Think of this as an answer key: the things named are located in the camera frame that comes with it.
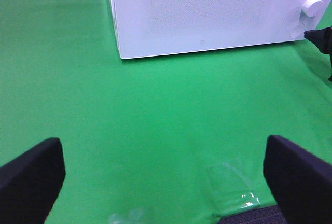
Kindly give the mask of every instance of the white appliance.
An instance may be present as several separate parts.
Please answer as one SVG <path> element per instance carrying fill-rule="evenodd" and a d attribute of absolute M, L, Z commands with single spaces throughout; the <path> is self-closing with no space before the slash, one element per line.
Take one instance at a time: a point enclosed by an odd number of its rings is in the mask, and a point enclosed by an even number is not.
<path fill-rule="evenodd" d="M 122 59 L 303 39 L 331 0 L 110 0 Z"/>

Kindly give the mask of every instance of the green fabric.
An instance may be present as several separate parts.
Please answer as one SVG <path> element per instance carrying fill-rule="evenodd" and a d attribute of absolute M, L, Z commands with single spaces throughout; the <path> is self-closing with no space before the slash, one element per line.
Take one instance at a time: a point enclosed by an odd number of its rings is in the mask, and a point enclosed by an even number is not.
<path fill-rule="evenodd" d="M 61 138 L 47 224 L 210 224 L 274 204 L 269 134 L 332 162 L 329 57 L 308 41 L 122 61 L 109 0 L 0 6 L 0 164 Z"/>

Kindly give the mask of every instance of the knob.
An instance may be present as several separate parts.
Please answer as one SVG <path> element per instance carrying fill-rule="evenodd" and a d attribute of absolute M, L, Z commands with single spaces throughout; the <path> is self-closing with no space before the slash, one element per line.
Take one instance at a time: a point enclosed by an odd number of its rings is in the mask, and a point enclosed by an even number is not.
<path fill-rule="evenodd" d="M 322 0 L 307 0 L 303 4 L 302 11 L 308 17 L 314 17 L 319 13 L 324 7 L 324 2 Z"/>

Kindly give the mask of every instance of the microwave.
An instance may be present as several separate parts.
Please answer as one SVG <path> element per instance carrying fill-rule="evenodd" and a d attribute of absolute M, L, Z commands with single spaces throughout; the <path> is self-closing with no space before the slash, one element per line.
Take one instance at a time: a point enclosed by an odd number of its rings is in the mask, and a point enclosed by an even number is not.
<path fill-rule="evenodd" d="M 122 59 L 303 39 L 331 0 L 110 0 Z"/>

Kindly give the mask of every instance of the white microwave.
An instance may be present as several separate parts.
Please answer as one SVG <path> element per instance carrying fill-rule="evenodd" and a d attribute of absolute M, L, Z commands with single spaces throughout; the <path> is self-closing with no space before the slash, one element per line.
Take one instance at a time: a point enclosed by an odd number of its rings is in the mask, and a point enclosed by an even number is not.
<path fill-rule="evenodd" d="M 110 0 L 122 59 L 303 39 L 331 0 Z"/>

